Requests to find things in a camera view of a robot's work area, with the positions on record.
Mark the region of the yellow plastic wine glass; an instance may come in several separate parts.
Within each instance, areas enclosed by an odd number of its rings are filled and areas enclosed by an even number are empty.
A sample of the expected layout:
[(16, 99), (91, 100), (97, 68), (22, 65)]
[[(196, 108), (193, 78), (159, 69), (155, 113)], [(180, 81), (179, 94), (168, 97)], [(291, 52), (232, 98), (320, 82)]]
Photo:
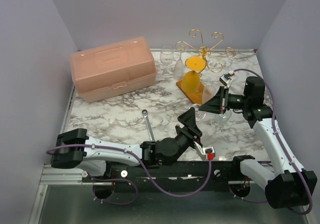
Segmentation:
[(196, 93), (200, 85), (200, 73), (206, 67), (205, 60), (200, 56), (191, 56), (185, 61), (187, 72), (181, 82), (181, 88), (185, 93)]

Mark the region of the ribbed clear champagne flute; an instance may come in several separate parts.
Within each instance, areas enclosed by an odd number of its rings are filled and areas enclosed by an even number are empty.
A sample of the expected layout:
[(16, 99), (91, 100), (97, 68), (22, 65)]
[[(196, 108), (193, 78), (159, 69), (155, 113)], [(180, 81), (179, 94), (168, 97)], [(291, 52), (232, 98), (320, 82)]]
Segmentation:
[(179, 52), (179, 59), (177, 60), (175, 66), (174, 66), (174, 71), (173, 71), (173, 78), (176, 81), (180, 81), (183, 79), (184, 76), (184, 64), (182, 61), (182, 51)]

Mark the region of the short clear goblet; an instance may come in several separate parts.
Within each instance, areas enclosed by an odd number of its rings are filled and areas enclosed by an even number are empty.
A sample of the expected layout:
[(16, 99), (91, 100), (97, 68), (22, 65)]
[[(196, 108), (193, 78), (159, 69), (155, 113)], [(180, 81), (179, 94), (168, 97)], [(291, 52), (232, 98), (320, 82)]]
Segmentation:
[(223, 114), (217, 114), (215, 116), (215, 122), (218, 124), (218, 125), (225, 125), (229, 119), (231, 118), (232, 116), (232, 113), (230, 110), (227, 110), (225, 113)]

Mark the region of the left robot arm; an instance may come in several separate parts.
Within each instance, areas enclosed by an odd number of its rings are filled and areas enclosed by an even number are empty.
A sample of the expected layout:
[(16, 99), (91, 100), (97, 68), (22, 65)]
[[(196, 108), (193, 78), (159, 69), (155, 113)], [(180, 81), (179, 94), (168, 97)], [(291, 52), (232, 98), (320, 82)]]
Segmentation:
[(124, 145), (103, 142), (87, 135), (87, 130), (77, 128), (57, 136), (52, 155), (51, 167), (56, 169), (79, 168), (104, 182), (110, 178), (107, 163), (121, 163), (130, 167), (146, 166), (158, 168), (171, 166), (202, 136), (196, 124), (196, 110), (191, 107), (178, 116), (176, 136), (160, 141), (144, 141), (141, 144)]

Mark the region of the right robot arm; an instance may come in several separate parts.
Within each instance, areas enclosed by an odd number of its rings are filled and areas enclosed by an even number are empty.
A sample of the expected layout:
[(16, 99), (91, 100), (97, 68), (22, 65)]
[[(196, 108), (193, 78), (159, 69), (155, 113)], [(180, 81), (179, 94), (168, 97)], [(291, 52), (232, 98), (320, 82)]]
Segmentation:
[(229, 93), (232, 76), (220, 77), (222, 86), (216, 95), (200, 106), (200, 110), (223, 114), (228, 110), (241, 110), (245, 120), (262, 141), (273, 171), (268, 170), (254, 158), (241, 158), (230, 167), (230, 175), (241, 180), (245, 176), (258, 184), (265, 193), (269, 205), (274, 209), (307, 206), (307, 213), (313, 207), (312, 194), (317, 176), (307, 171), (294, 157), (286, 143), (273, 110), (264, 104), (265, 83), (261, 77), (246, 79), (243, 95)]

